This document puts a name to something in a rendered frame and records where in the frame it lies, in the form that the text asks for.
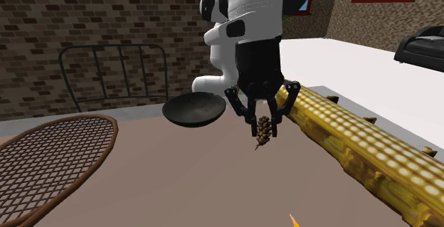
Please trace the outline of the black bowl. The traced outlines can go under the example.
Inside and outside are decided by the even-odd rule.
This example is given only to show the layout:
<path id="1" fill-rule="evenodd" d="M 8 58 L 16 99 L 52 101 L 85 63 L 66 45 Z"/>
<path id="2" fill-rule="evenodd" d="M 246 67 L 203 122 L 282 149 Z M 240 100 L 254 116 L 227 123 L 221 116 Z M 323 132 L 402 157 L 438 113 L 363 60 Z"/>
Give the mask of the black bowl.
<path id="1" fill-rule="evenodd" d="M 226 109 L 226 100 L 208 92 L 179 95 L 167 101 L 162 113 L 168 121 L 182 127 L 203 127 L 215 122 Z"/>

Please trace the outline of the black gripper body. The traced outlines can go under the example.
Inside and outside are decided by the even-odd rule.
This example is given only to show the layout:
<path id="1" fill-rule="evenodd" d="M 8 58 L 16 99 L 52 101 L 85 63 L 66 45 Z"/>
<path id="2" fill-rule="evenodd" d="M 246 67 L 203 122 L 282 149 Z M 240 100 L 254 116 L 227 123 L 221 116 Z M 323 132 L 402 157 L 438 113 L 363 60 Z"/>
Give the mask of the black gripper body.
<path id="1" fill-rule="evenodd" d="M 280 66 L 280 37 L 236 45 L 238 87 L 248 97 L 265 99 L 283 84 Z"/>

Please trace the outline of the black sofa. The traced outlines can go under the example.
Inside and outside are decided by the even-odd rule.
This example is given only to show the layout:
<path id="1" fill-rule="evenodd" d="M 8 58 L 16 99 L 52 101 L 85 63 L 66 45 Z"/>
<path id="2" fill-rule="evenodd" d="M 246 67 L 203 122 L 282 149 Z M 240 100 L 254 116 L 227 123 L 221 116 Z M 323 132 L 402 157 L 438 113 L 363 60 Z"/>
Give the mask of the black sofa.
<path id="1" fill-rule="evenodd" d="M 444 26 L 426 26 L 406 36 L 393 59 L 444 73 Z"/>

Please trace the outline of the large golden corn cob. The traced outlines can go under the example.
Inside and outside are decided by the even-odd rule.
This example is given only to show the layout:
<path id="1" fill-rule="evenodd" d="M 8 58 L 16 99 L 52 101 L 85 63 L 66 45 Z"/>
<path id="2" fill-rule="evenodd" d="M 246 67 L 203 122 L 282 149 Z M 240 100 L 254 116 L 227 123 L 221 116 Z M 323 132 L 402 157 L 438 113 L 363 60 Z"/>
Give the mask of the large golden corn cob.
<path id="1" fill-rule="evenodd" d="M 411 227 L 444 227 L 444 163 L 303 87 L 288 118 Z"/>

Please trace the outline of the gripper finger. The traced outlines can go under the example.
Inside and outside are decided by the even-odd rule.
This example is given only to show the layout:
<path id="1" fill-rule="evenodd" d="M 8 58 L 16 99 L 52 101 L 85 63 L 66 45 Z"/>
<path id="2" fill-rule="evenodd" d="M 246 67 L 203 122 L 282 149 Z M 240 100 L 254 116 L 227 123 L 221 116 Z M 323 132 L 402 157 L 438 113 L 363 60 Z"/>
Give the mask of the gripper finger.
<path id="1" fill-rule="evenodd" d="M 268 107 L 270 109 L 271 115 L 271 132 L 273 137 L 277 137 L 278 135 L 278 124 L 282 122 L 282 116 L 288 115 L 295 103 L 295 100 L 298 96 L 298 93 L 301 89 L 301 85 L 298 81 L 289 81 L 284 80 L 283 85 L 285 87 L 285 91 L 288 92 L 288 96 L 286 101 L 281 107 L 278 107 L 276 99 L 268 98 Z"/>
<path id="2" fill-rule="evenodd" d="M 256 137 L 258 133 L 257 117 L 255 115 L 256 100 L 253 97 L 248 96 L 247 107 L 245 107 L 238 97 L 238 91 L 239 89 L 237 86 L 230 86 L 224 90 L 224 93 L 237 116 L 244 117 L 245 122 L 251 127 L 252 136 Z"/>

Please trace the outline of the brown oval woven tray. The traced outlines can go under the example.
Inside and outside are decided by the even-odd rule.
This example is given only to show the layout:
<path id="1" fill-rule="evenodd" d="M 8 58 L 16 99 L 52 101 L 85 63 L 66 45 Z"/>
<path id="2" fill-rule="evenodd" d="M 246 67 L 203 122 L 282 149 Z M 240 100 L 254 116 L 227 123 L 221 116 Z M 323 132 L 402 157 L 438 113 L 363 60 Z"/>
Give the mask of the brown oval woven tray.
<path id="1" fill-rule="evenodd" d="M 0 145 L 0 227 L 34 227 L 104 163 L 118 134 L 107 115 L 76 115 Z"/>

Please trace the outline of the brown pine cone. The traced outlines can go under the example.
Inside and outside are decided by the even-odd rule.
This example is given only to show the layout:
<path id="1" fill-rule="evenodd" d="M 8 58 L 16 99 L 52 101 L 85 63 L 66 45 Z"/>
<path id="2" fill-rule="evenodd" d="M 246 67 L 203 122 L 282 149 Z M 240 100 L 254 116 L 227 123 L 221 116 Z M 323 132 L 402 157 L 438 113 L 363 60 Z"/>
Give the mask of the brown pine cone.
<path id="1" fill-rule="evenodd" d="M 268 116 L 262 116 L 258 120 L 257 124 L 257 144 L 256 148 L 267 144 L 270 141 L 270 136 L 272 134 L 272 125 L 270 118 Z"/>

